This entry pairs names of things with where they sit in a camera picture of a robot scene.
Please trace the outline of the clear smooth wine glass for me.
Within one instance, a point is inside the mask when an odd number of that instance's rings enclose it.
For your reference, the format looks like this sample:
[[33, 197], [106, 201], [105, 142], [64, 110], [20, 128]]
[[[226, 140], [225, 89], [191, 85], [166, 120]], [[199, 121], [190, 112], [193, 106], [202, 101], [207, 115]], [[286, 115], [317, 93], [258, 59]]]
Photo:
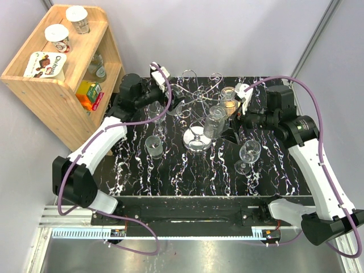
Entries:
[[[152, 104], [148, 105], [147, 108], [147, 114], [149, 119], [153, 119], [157, 116], [159, 116], [164, 111], [164, 107], [158, 102], [153, 102]], [[159, 119], [156, 119], [153, 121], [155, 124], [155, 128], [153, 130], [154, 135], [162, 136], [166, 133], [166, 122], [165, 122], [166, 116], [163, 115]]]

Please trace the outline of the frosted short goblet front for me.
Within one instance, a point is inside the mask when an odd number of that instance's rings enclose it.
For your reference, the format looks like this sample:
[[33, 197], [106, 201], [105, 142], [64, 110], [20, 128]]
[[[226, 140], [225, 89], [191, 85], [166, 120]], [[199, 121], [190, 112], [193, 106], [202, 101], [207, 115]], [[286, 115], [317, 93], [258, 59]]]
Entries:
[[212, 106], [205, 118], [204, 135], [209, 139], [217, 139], [228, 129], [227, 112], [221, 105]]

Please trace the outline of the patterned glass goblet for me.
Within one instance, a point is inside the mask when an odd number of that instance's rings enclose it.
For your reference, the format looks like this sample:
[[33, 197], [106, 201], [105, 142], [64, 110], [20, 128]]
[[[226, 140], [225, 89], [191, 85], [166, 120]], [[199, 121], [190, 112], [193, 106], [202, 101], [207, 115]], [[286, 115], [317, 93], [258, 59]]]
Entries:
[[235, 90], [233, 87], [225, 87], [221, 90], [220, 105], [225, 109], [228, 116], [231, 116], [239, 106], [235, 99]]

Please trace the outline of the chrome wine glass rack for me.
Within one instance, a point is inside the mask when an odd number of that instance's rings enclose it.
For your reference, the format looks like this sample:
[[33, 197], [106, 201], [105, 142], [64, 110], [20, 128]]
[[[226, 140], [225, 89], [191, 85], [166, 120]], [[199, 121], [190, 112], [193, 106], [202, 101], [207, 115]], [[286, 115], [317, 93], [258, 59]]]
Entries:
[[194, 153], [205, 152], [210, 148], [212, 140], [204, 135], [205, 118], [209, 114], [212, 106], [220, 105], [220, 99], [214, 98], [214, 89], [219, 86], [223, 80], [220, 73], [213, 73], [208, 77], [211, 86], [206, 87], [198, 83], [197, 73], [187, 69], [181, 75], [183, 81], [191, 78], [195, 79], [196, 89], [191, 91], [179, 84], [175, 84], [183, 94], [188, 97], [188, 101], [183, 101], [181, 106], [177, 107], [177, 116], [181, 119], [190, 119], [187, 129], [184, 131], [182, 140], [185, 148]]

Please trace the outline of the clear patterned short goblet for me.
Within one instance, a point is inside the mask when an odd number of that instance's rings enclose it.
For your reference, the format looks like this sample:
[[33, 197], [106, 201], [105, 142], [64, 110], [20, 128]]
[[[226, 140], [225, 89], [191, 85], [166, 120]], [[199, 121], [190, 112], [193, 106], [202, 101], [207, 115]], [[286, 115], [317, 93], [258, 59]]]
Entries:
[[147, 152], [153, 159], [161, 158], [163, 155], [163, 144], [162, 140], [156, 136], [151, 135], [145, 140], [145, 147]]

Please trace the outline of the ribbed glass goblet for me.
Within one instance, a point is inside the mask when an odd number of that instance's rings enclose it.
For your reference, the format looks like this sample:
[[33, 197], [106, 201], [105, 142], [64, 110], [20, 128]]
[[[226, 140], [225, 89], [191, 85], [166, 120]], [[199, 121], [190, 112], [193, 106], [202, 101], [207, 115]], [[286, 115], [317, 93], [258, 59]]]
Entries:
[[171, 107], [176, 107], [181, 101], [185, 99], [182, 92], [179, 91], [179, 88], [177, 86], [172, 85], [171, 86], [172, 91], [172, 102]]

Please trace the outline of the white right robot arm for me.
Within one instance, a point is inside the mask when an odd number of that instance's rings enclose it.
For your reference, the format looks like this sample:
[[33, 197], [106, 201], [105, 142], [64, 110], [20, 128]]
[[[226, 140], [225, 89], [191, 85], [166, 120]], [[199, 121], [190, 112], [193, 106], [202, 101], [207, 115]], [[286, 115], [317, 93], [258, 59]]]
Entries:
[[253, 89], [247, 84], [224, 88], [221, 94], [227, 100], [233, 130], [261, 127], [272, 131], [299, 166], [314, 200], [315, 207], [309, 208], [272, 197], [259, 210], [260, 221], [272, 225], [281, 220], [296, 226], [315, 246], [356, 233], [363, 225], [363, 211], [349, 200], [326, 161], [322, 129], [311, 117], [298, 114], [293, 90], [285, 85], [268, 88], [262, 113], [248, 109]]

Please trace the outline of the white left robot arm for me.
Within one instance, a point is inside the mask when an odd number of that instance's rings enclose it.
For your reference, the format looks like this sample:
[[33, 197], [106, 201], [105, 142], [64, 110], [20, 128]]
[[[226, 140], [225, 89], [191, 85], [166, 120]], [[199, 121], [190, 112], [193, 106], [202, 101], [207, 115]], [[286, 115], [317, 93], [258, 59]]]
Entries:
[[111, 225], [123, 220], [121, 203], [98, 189], [93, 174], [108, 151], [127, 134], [128, 126], [154, 121], [135, 121], [140, 109], [154, 102], [165, 111], [174, 109], [181, 98], [172, 93], [170, 74], [165, 67], [153, 68], [151, 80], [144, 85], [142, 78], [130, 73], [122, 77], [119, 92], [100, 127], [76, 151], [66, 158], [58, 156], [52, 163], [52, 191], [60, 200], [76, 206], [103, 212]]

